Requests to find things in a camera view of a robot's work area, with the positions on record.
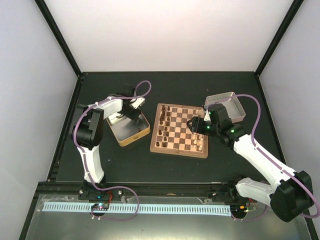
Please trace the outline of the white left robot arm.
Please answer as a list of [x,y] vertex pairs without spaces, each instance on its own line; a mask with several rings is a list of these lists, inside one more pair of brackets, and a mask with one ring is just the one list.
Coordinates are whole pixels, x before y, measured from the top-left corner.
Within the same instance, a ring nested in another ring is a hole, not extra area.
[[101,166],[99,145],[103,138],[104,121],[120,114],[130,120],[136,120],[141,114],[140,106],[145,102],[144,96],[136,96],[131,87],[128,94],[112,94],[106,99],[91,105],[79,104],[75,110],[70,136],[82,159],[84,181],[91,183],[89,193],[97,200],[103,199],[108,192],[101,181],[105,173]]

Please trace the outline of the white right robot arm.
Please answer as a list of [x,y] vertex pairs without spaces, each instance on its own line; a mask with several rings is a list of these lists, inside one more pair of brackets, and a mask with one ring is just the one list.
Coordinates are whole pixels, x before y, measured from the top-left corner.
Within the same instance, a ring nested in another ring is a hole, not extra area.
[[246,159],[266,179],[266,183],[241,178],[228,187],[228,198],[234,202],[242,198],[257,200],[270,207],[284,222],[290,222],[319,202],[313,194],[312,179],[305,171],[297,172],[288,167],[264,147],[252,134],[233,123],[223,104],[214,104],[206,109],[204,117],[194,116],[187,121],[192,133],[217,138]]

